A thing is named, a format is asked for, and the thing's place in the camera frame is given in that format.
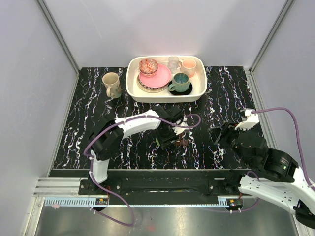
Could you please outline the brown pill organizer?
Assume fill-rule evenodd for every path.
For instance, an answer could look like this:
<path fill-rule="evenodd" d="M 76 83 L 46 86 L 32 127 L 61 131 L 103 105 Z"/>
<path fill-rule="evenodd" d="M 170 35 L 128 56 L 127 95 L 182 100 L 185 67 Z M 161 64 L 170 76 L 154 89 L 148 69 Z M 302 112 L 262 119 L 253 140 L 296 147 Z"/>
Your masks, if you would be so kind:
<path fill-rule="evenodd" d="M 177 146 L 187 146 L 189 144 L 189 140 L 184 139 L 185 133 L 180 134 L 179 139 L 174 142 Z"/>

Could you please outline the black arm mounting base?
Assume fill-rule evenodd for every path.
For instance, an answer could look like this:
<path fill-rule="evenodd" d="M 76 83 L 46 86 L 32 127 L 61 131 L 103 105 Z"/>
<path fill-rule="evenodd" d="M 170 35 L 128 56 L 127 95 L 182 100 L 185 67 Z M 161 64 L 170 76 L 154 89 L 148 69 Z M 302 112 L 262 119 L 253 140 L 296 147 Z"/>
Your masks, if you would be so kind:
<path fill-rule="evenodd" d="M 106 194 L 101 187 L 120 196 L 144 194 L 192 195 L 206 200 L 217 196 L 236 196 L 238 184 L 247 170 L 109 170 L 104 182 L 92 177 L 81 179 L 80 195 Z"/>

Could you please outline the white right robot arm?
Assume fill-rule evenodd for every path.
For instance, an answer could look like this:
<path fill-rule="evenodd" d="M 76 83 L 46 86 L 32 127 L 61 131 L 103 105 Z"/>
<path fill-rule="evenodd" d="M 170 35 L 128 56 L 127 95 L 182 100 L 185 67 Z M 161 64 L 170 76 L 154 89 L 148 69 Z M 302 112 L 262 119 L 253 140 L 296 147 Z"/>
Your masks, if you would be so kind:
<path fill-rule="evenodd" d="M 301 224 L 315 227 L 315 193 L 307 186 L 303 169 L 296 160 L 281 150 L 268 147 L 265 138 L 257 133 L 241 131 L 233 123 L 209 128 L 208 133 L 214 144 L 230 148 L 241 157 L 256 177 L 278 183 L 274 187 L 248 174 L 230 170 L 222 183 L 227 194 L 240 192 L 258 197 L 285 209 Z"/>

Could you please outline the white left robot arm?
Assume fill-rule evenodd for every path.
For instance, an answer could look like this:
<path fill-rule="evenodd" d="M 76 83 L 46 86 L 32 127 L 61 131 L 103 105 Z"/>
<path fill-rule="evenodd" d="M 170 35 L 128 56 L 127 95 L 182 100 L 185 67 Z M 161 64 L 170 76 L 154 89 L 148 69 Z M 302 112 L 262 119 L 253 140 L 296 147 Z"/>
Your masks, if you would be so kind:
<path fill-rule="evenodd" d="M 93 158 L 92 173 L 94 177 L 89 189 L 100 195 L 106 190 L 107 170 L 110 159 L 117 156 L 123 139 L 144 131 L 153 130 L 158 145 L 162 148 L 178 141 L 188 128 L 187 119 L 177 107 L 166 110 L 161 106 L 144 113 L 126 118 L 114 118 L 106 115 L 102 123 L 94 127 L 88 138 L 88 150 L 85 153 Z"/>

